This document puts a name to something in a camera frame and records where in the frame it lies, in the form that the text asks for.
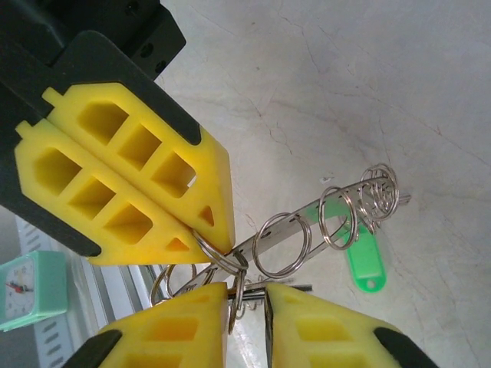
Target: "clock face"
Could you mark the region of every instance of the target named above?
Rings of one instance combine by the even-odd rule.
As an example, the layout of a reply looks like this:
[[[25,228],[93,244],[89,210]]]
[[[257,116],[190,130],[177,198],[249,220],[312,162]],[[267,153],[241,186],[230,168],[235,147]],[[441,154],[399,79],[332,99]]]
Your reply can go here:
[[[29,314],[34,307],[34,261],[28,259],[12,266],[5,279],[5,317],[7,319]]]

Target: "mint green alarm clock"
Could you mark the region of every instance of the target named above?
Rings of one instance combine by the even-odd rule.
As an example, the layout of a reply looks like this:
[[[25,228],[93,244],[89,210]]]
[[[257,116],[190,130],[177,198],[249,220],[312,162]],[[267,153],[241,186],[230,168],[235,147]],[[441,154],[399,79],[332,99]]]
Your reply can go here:
[[[59,251],[33,251],[2,264],[0,280],[0,330],[67,311],[67,269]]]

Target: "green key tag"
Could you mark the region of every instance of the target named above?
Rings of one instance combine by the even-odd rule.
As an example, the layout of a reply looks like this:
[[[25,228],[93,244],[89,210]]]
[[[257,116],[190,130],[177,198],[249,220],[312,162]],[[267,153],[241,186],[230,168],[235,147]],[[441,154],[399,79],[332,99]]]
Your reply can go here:
[[[378,250],[377,238],[360,226],[358,241],[346,251],[354,283],[366,293],[376,293],[387,281],[384,263]]]

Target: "black screw hole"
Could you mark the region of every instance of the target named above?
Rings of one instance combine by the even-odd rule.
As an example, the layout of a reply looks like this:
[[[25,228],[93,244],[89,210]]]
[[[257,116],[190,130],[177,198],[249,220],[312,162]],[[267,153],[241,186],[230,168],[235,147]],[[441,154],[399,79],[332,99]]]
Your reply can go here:
[[[148,58],[152,53],[153,53],[153,44],[148,43],[141,48],[140,56],[142,58],[144,57]]]
[[[265,232],[263,235],[261,235],[261,239],[267,238],[271,235],[271,232]]]
[[[126,15],[136,15],[138,11],[140,10],[140,3],[139,2],[128,2],[126,5],[126,8],[124,9],[124,14]]]
[[[167,63],[165,62],[165,60],[162,60],[162,61],[159,61],[157,63],[157,65],[155,66],[155,72],[157,74],[160,74],[163,72],[163,70],[166,68],[167,66]]]

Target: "white floor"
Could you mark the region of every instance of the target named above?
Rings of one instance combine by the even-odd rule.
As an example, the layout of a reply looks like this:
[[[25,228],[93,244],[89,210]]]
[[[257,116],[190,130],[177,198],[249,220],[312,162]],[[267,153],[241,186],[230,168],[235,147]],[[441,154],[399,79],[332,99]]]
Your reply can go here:
[[[237,241],[317,198],[321,178],[390,163],[413,200],[384,223],[385,289],[359,291],[332,250],[297,282],[395,324],[441,367],[491,366],[491,2],[164,5],[188,44],[158,82],[229,151]],[[266,367],[262,312],[236,326],[229,366]]]

